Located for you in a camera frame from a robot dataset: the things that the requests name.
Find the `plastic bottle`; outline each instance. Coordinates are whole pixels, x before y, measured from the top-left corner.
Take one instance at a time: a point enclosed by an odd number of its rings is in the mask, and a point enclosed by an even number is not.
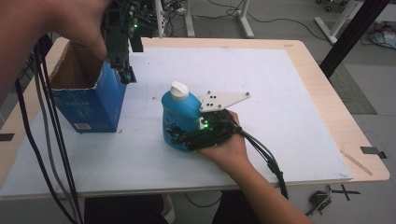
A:
[[[163,138],[165,142],[176,149],[187,150],[175,141],[185,133],[199,130],[201,117],[201,102],[184,84],[174,81],[171,90],[162,98],[163,103]]]

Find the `robotic hand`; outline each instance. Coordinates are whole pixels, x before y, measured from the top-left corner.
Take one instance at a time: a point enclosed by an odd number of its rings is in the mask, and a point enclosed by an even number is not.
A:
[[[133,52],[143,52],[141,37],[152,38],[158,28],[157,13],[162,6],[155,0],[113,0],[105,12],[102,33],[110,66],[120,74],[123,84],[136,82],[129,64],[129,45]]]

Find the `human arm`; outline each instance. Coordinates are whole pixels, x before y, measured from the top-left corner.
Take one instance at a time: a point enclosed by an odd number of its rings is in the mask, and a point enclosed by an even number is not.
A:
[[[253,167],[241,135],[234,134],[221,145],[199,149],[198,153],[211,159],[235,181],[261,223],[312,223]]]
[[[108,0],[0,0],[0,105],[37,40],[56,32],[87,46],[101,60],[100,24]]]

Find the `white bottle cap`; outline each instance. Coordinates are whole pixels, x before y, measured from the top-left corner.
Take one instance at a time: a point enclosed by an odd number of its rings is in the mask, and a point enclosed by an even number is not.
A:
[[[184,101],[189,97],[189,88],[178,81],[174,81],[172,82],[171,96],[176,101]]]

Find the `black pole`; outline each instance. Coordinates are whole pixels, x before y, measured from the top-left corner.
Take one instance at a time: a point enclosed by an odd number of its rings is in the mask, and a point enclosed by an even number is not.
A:
[[[361,9],[359,9],[319,66],[327,79],[332,76],[334,70],[358,43],[364,32],[373,24],[389,2],[390,0],[366,0],[363,3]]]

